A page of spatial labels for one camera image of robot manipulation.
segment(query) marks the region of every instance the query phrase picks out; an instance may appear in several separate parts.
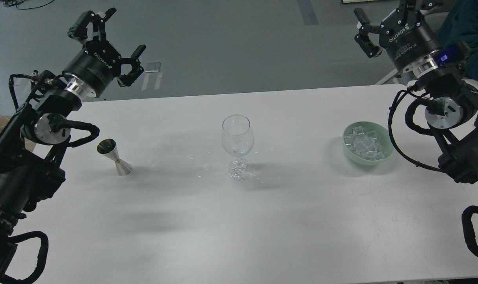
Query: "green bowl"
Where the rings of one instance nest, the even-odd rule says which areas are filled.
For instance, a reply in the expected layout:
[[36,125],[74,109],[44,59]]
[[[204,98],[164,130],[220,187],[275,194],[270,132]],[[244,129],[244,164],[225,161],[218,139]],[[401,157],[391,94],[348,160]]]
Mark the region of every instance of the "green bowl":
[[[353,132],[353,128],[358,126],[362,126],[365,129],[365,133],[370,131],[376,131],[378,139],[379,139],[379,143],[381,143],[385,151],[384,159],[366,160],[364,158],[356,156],[349,148],[347,148],[346,144],[344,143],[344,137],[349,136]],[[346,129],[344,130],[344,133],[342,134],[342,145],[344,147],[344,153],[346,154],[347,157],[349,157],[353,162],[360,165],[365,165],[365,166],[379,165],[381,162],[387,160],[391,156],[391,154],[395,151],[395,148],[391,144],[388,130],[377,123],[369,122],[369,121],[355,122],[349,125],[348,127],[346,127]]]

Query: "robotic arm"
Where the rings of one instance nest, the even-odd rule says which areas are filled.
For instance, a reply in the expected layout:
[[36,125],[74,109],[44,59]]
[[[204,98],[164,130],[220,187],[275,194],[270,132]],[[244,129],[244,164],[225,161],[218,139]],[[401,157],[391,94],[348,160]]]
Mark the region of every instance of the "robotic arm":
[[[100,97],[114,78],[120,87],[131,86],[143,73],[139,56],[145,45],[139,45],[130,58],[122,58],[106,40],[105,22],[115,11],[115,8],[108,9],[103,17],[86,11],[69,29],[68,36],[79,41],[82,50],[61,75],[55,76],[48,70],[39,74],[35,70],[32,76],[10,76],[9,88],[17,111],[0,134],[0,283],[33,283],[41,275],[48,252],[46,235],[42,232],[10,235],[18,220],[26,218],[22,211],[35,210],[37,202],[51,198],[65,181],[60,164],[67,147],[78,147],[99,136],[99,129],[93,124],[70,121],[66,117],[80,109],[85,97]],[[90,23],[94,36],[87,40]],[[122,75],[122,65],[130,65],[132,70]],[[13,88],[15,77],[32,82],[32,91],[20,107]],[[89,131],[90,135],[71,142],[71,128]],[[24,148],[24,138],[52,147],[43,159]],[[41,239],[35,271],[24,280],[5,275],[17,243],[33,237]]]
[[[399,72],[413,72],[417,77],[414,86],[400,91],[390,108],[388,120],[390,138],[395,149],[407,160],[426,169],[444,172],[455,182],[475,183],[478,181],[478,90],[463,81],[464,60],[468,57],[466,43],[446,50],[437,41],[433,31],[424,21],[424,14],[443,4],[441,0],[400,0],[379,26],[371,25],[362,9],[355,9],[359,24],[356,42],[368,57],[379,56],[383,49]],[[379,45],[374,45],[368,34],[379,34]],[[425,90],[422,96],[412,91]],[[417,99],[410,104],[405,114],[405,123],[421,135],[433,136],[442,151],[438,168],[412,160],[398,148],[392,135],[392,117],[405,95]],[[419,106],[425,106],[424,115],[428,128],[413,121]],[[450,129],[469,121],[476,115],[475,129],[462,140],[458,140]],[[462,215],[465,241],[478,257],[478,246],[471,223],[472,214],[478,214],[477,206],[470,206]]]

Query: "wine glass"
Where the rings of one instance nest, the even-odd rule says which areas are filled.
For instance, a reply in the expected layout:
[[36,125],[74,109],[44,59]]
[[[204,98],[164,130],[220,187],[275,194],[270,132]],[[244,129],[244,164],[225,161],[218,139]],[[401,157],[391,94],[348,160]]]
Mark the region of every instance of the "wine glass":
[[[225,118],[222,126],[223,149],[237,158],[246,156],[255,142],[249,119],[244,115],[234,114]],[[253,166],[246,159],[237,159],[228,165],[228,173],[233,179],[243,181],[253,175]]]

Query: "white table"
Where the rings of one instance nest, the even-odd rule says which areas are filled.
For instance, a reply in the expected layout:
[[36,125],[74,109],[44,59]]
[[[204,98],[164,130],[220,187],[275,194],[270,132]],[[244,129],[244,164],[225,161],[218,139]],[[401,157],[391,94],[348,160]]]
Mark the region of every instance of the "white table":
[[[399,155],[377,167],[342,152],[356,121],[386,126],[400,85],[85,103],[69,116],[100,137],[68,149],[67,181],[15,234],[50,239],[38,284],[349,284],[478,277],[461,213],[478,184],[456,184]],[[436,165],[430,137],[406,128],[400,147]],[[255,177],[232,180],[221,122],[246,115]],[[116,140],[125,177],[95,147]],[[45,147],[36,147],[44,155]],[[478,218],[474,218],[478,235]],[[8,275],[26,277],[37,241],[20,245]]]

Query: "gray floor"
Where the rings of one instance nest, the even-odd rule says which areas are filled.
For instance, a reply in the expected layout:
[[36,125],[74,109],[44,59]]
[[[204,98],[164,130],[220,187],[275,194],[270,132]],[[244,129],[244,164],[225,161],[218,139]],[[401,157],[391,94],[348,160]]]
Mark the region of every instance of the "gray floor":
[[[318,24],[304,24],[308,8],[299,5],[304,2],[312,3]],[[141,99],[374,84],[393,66],[385,54],[369,59],[354,42],[353,10],[362,7],[372,23],[379,23],[398,3],[56,0],[30,11],[0,5],[0,113],[14,110],[7,88],[10,74],[33,69],[58,74],[80,50],[66,33],[83,11],[116,7],[106,23],[108,40],[123,56],[145,44],[143,64],[162,63],[158,89],[158,74],[142,75],[132,88],[120,89],[113,82],[99,98]],[[26,82],[17,84],[23,99]]]

